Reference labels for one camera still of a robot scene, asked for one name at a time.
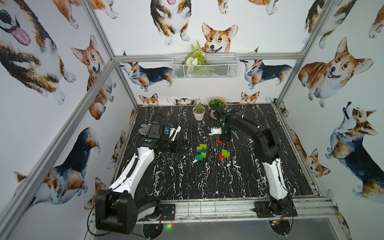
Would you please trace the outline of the dark green lego brick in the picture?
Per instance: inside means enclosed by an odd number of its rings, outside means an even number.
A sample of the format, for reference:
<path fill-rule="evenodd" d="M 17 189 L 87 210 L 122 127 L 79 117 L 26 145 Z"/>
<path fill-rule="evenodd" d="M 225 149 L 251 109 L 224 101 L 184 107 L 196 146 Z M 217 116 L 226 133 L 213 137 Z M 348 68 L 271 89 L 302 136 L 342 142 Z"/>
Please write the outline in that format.
<path fill-rule="evenodd" d="M 197 155 L 197 156 L 195 157 L 195 160 L 196 160 L 196 161 L 203 161 L 203 160 L 204 160 L 204 156 L 202 156 L 202 155 Z"/>

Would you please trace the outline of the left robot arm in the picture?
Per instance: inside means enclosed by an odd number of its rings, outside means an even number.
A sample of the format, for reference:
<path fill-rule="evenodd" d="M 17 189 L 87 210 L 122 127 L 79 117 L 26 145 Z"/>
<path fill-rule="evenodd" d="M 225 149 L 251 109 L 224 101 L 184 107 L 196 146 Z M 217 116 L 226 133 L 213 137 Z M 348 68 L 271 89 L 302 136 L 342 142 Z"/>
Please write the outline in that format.
<path fill-rule="evenodd" d="M 148 125 L 142 125 L 139 130 L 142 137 L 133 143 L 132 159 L 116 181 L 96 196 L 92 212 L 95 213 L 95 227 L 103 236 L 110 233 L 129 235 L 141 219 L 162 221 L 161 200 L 145 197 L 136 201 L 135 193 L 157 153 L 183 152 L 183 141 L 176 139 L 181 130 L 180 125 L 170 125 L 168 120 L 157 123 L 154 118 Z"/>

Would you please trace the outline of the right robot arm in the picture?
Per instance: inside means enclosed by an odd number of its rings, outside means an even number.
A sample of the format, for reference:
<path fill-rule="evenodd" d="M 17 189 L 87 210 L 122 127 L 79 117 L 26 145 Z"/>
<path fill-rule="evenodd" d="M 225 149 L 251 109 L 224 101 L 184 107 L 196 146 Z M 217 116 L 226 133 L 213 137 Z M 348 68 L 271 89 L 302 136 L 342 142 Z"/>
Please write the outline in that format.
<path fill-rule="evenodd" d="M 259 156 L 269 184 L 270 203 L 268 212 L 254 209 L 256 213 L 284 216 L 288 207 L 293 207 L 292 195 L 286 187 L 282 171 L 282 150 L 276 130 L 257 124 L 236 111 L 217 108 L 214 116 L 221 124 L 221 141 L 232 138 L 232 128 L 243 131 L 253 140 L 254 152 Z"/>

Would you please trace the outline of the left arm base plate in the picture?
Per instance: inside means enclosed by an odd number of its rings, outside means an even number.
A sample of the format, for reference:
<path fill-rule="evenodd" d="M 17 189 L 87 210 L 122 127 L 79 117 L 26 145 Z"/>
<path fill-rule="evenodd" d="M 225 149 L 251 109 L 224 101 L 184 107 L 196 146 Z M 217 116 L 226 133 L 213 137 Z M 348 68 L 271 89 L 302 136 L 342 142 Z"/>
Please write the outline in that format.
<path fill-rule="evenodd" d="M 140 213 L 138 217 L 138 222 L 159 222 L 159 221 L 173 221 L 175 219 L 176 205 L 175 204 L 161 204 L 159 210 L 156 210 L 149 214 L 145 215 Z"/>

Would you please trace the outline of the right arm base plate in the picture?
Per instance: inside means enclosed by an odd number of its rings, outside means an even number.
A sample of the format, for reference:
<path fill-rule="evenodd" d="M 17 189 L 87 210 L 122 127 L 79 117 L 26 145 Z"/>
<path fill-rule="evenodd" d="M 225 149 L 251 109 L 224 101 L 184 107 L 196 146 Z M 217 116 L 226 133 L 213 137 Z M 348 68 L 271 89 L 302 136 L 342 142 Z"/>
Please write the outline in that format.
<path fill-rule="evenodd" d="M 298 213 L 292 201 L 283 203 L 270 201 L 254 202 L 253 211 L 259 218 L 297 217 Z"/>

